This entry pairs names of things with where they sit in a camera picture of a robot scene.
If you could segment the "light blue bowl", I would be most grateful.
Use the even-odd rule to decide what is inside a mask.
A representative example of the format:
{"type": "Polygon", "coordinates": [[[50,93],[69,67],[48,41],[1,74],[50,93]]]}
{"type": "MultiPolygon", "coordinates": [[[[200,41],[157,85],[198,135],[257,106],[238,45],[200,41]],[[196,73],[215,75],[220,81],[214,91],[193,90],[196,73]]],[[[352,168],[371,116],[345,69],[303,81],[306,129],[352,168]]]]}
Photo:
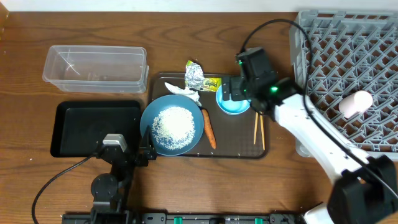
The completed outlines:
{"type": "Polygon", "coordinates": [[[216,103],[228,115],[239,115],[250,108],[249,100],[233,101],[232,94],[229,94],[229,100],[224,100],[222,86],[216,92],[216,103]]]}

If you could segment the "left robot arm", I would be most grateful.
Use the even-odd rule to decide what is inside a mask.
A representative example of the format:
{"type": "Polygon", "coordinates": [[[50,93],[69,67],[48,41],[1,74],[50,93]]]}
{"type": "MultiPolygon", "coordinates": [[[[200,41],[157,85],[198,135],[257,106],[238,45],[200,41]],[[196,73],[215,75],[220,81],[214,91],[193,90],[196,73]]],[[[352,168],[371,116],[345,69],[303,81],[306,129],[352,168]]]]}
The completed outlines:
{"type": "Polygon", "coordinates": [[[111,171],[91,183],[93,208],[88,223],[140,223],[141,216],[128,210],[126,202],[134,169],[147,167],[157,157],[150,127],[146,128],[138,149],[129,149],[122,134],[107,134],[94,156],[111,164],[111,171]]]}

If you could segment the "orange carrot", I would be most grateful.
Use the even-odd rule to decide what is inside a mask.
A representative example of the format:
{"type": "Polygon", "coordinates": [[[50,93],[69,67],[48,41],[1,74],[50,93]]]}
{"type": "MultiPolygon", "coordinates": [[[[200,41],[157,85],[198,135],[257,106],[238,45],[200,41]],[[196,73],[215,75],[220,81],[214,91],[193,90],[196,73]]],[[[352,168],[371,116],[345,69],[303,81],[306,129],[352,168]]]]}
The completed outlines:
{"type": "Polygon", "coordinates": [[[204,120],[205,134],[210,142],[211,147],[213,149],[216,149],[216,139],[215,139],[215,135],[213,132],[213,128],[211,126],[210,116],[209,116],[207,110],[205,110],[205,109],[202,109],[201,112],[202,112],[203,120],[204,120]]]}

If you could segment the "white pink cup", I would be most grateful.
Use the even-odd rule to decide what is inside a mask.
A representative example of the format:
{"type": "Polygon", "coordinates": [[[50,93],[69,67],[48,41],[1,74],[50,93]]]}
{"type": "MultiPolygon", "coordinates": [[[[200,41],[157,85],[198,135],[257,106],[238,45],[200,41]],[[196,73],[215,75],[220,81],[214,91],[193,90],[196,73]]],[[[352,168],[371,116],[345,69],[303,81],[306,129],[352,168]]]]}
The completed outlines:
{"type": "Polygon", "coordinates": [[[364,113],[372,105],[372,95],[360,90],[342,99],[338,105],[338,109],[345,118],[350,118],[356,114],[364,113]]]}

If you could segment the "wooden chopstick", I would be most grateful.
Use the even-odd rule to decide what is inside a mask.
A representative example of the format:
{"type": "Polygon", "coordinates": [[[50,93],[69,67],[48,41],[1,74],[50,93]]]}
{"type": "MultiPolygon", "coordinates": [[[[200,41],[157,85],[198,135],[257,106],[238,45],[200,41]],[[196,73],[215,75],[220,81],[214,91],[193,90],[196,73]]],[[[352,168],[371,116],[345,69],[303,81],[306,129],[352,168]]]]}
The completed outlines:
{"type": "Polygon", "coordinates": [[[255,114],[255,121],[254,121],[254,138],[253,138],[253,144],[256,144],[256,139],[257,139],[257,125],[258,125],[258,118],[259,114],[255,114]]]}
{"type": "Polygon", "coordinates": [[[261,123],[261,137],[262,137],[262,148],[265,151],[265,134],[264,134],[264,118],[260,116],[260,123],[261,123]]]}

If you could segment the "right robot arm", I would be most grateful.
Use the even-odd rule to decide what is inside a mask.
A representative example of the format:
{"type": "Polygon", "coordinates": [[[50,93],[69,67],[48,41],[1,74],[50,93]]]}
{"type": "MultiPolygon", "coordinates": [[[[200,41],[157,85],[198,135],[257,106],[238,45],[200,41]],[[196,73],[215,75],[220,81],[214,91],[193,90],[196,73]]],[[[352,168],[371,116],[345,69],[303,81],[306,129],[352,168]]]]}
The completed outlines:
{"type": "Polygon", "coordinates": [[[222,79],[224,100],[249,100],[299,140],[321,165],[333,188],[326,203],[302,215],[303,223],[377,223],[397,212],[397,172],[385,155],[355,147],[288,78],[222,79]]]}

